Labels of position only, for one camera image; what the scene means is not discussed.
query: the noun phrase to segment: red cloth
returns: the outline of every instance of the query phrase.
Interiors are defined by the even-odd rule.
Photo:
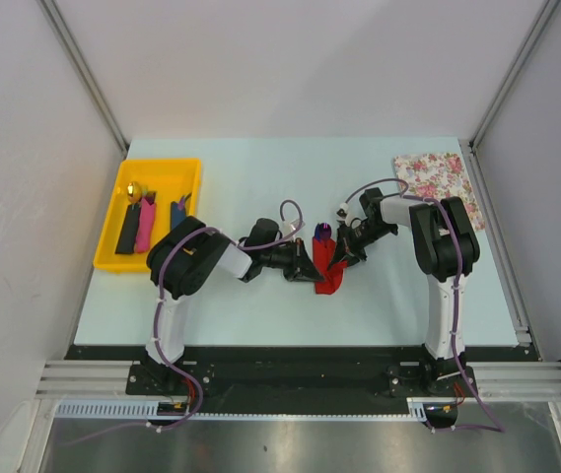
[[[328,263],[335,252],[334,239],[319,241],[313,238],[313,263],[319,272],[326,278],[324,283],[316,283],[316,294],[334,294],[343,280],[343,270],[346,269],[345,261],[335,264],[328,270]]]

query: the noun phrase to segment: wall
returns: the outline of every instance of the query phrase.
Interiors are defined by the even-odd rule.
[[[561,7],[480,161],[535,336],[547,359],[561,359]]]
[[[0,1],[0,425],[69,337],[119,159],[37,3]]]
[[[127,138],[467,138],[542,0],[58,4]]]

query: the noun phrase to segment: yellow tray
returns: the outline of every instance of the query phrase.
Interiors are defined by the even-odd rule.
[[[151,247],[171,229],[171,202],[191,193],[186,202],[188,215],[195,215],[201,162],[195,158],[185,160],[127,160],[120,164],[111,200],[106,211],[101,239],[94,256],[94,267],[115,273],[148,273],[148,251],[139,254],[115,254],[122,223],[129,200],[126,188],[136,181],[156,192],[155,223],[151,232]]]

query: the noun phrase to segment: white table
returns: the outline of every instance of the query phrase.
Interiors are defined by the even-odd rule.
[[[304,138],[135,140],[128,159],[202,161],[197,217],[232,238],[246,236],[259,217],[279,221],[278,206],[297,200],[311,250],[315,224],[334,226],[334,211],[353,190],[393,176],[400,154],[460,153],[456,138]],[[384,193],[394,187],[383,187]],[[354,206],[359,209],[358,201]],[[486,233],[466,288],[467,345],[515,346],[512,319]],[[264,269],[248,284],[216,270],[191,301],[186,345],[419,345],[427,329],[427,281],[415,261],[411,234],[400,229],[367,248],[367,263],[346,271],[339,291],[317,296],[312,284],[288,283]],[[148,274],[95,270],[75,345],[144,345],[157,289]]]

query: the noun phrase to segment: floral placemat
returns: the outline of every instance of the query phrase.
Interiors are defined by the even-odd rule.
[[[468,173],[456,153],[397,156],[394,158],[394,169],[399,179],[409,183],[411,194],[438,200],[459,197],[473,228],[477,232],[486,228]]]

